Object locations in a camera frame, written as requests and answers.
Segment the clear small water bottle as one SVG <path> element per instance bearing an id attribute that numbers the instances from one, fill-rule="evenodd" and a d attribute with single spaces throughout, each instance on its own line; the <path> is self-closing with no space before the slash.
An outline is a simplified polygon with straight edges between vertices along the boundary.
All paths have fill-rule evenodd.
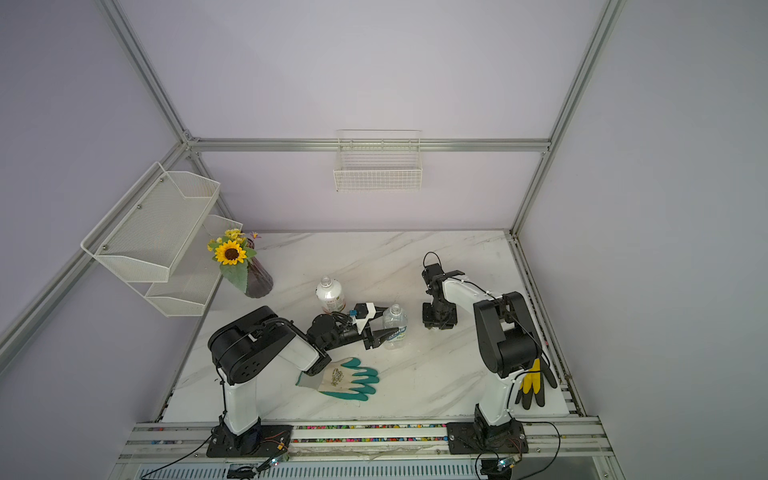
<path id="1" fill-rule="evenodd" d="M 384 312 L 382 324 L 385 329 L 395 329 L 394 334 L 391 335 L 385 343 L 385 347 L 388 349 L 402 347 L 404 344 L 408 325 L 408 320 L 404 309 L 399 304 L 393 304 L 390 306 Z"/>

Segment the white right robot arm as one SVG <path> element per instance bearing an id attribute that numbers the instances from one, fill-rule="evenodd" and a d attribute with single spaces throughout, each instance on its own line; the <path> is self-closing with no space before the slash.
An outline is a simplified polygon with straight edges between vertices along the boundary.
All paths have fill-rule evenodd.
<path id="1" fill-rule="evenodd" d="M 425 305 L 422 318 L 440 328 L 457 319 L 462 308 L 474 318 L 478 349 L 492 374 L 476 406 L 483 428 L 506 426 L 513 420 L 510 402 L 528 410 L 546 404 L 546 386 L 558 382 L 551 371 L 527 304 L 518 292 L 495 295 L 463 277 L 461 271 L 436 274 L 425 279 L 432 302 Z"/>

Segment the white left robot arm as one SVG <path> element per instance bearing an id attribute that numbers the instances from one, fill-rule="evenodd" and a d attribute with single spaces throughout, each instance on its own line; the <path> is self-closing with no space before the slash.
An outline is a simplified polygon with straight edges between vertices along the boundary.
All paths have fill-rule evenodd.
<path id="1" fill-rule="evenodd" d="M 357 342 L 376 349 L 389 341 L 396 327 L 370 326 L 383 313 L 372 303 L 359 304 L 351 313 L 316 316 L 304 332 L 264 306 L 218 329 L 207 346 L 222 386 L 224 431 L 241 437 L 259 423 L 257 377 L 276 359 L 300 372 L 297 385 L 302 388 L 342 400 L 367 400 L 376 392 L 378 372 L 356 357 L 332 360 L 329 352 Z"/>

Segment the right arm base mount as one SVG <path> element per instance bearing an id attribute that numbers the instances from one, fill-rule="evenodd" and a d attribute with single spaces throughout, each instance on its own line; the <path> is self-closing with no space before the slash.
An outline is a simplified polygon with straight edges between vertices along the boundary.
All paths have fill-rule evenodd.
<path id="1" fill-rule="evenodd" d="M 478 453 L 526 454 L 529 452 L 523 424 L 502 416 L 500 425 L 490 425 L 475 406 L 471 422 L 449 422 L 446 424 L 448 448 L 452 455 Z"/>

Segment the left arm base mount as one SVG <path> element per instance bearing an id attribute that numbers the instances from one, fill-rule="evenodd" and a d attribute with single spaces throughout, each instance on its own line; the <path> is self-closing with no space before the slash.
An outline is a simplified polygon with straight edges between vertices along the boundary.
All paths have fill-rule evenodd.
<path id="1" fill-rule="evenodd" d="M 289 449 L 292 425 L 264 425 L 258 420 L 242 434 L 234 434 L 223 419 L 215 426 L 208 443 L 209 458 L 276 458 Z"/>

